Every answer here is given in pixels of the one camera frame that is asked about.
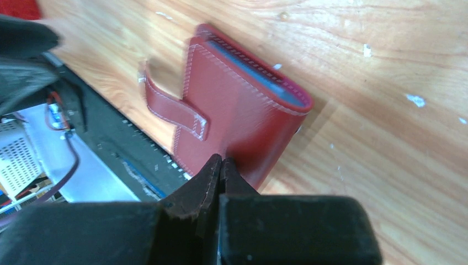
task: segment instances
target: wooden surface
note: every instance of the wooden surface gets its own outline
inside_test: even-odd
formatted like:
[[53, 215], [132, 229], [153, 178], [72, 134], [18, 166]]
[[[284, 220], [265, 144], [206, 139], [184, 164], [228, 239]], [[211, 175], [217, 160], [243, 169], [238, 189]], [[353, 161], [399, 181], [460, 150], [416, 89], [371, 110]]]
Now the wooden surface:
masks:
[[282, 64], [317, 103], [262, 192], [357, 198], [386, 264], [467, 264], [467, 1], [39, 2], [55, 53], [167, 149], [138, 61], [179, 94], [186, 40], [211, 22]]

